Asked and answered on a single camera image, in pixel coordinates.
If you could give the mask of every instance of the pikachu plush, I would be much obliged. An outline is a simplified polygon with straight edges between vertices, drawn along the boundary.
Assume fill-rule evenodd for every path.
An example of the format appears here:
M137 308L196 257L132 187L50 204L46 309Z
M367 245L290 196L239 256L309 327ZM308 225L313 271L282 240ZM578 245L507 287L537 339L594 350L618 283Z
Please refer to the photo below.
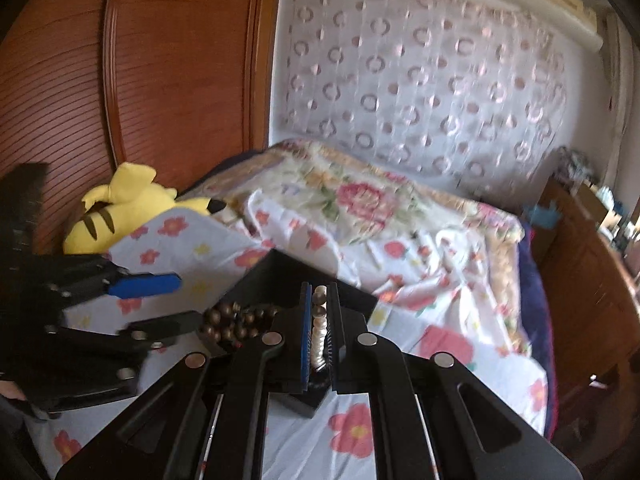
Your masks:
M105 253L113 244L149 220L174 207L185 207L209 215L209 198L176 202L177 191L154 183L156 170L141 164L119 165L110 184L94 187L83 198L87 212L67 235L66 254ZM97 202L104 208L88 213Z

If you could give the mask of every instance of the plush toy's arm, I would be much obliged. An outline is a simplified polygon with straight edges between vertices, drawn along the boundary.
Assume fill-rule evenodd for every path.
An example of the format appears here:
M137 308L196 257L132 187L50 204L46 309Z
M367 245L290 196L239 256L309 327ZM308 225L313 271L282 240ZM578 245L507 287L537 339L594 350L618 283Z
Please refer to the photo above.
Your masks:
M96 202L109 202L109 195L110 192L108 184L102 184L102 186L94 187L85 196L82 197L84 210L89 211L89 209L91 209Z

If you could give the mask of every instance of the person's hand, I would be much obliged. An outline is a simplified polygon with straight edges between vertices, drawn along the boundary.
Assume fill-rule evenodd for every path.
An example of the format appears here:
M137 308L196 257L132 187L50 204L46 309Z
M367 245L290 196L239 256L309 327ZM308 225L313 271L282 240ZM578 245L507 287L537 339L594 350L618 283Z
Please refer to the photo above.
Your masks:
M20 387L11 381L0 381L0 395L7 399L27 400Z

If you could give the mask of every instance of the wooden desk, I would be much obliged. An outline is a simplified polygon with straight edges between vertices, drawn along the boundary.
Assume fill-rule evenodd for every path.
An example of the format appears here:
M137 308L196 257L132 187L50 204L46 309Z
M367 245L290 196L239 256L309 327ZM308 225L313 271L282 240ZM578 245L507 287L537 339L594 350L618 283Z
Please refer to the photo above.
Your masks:
M562 212L540 274L554 329L558 394L563 398L626 362L640 348L636 285L620 255L581 204L549 180L540 199Z

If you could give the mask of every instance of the patterned curtain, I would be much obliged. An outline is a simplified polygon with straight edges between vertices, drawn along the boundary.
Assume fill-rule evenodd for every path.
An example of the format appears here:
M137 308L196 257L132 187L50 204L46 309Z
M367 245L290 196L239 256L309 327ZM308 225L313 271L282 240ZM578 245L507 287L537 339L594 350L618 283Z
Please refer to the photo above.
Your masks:
M468 0L281 0L276 126L507 206L566 103L553 35Z

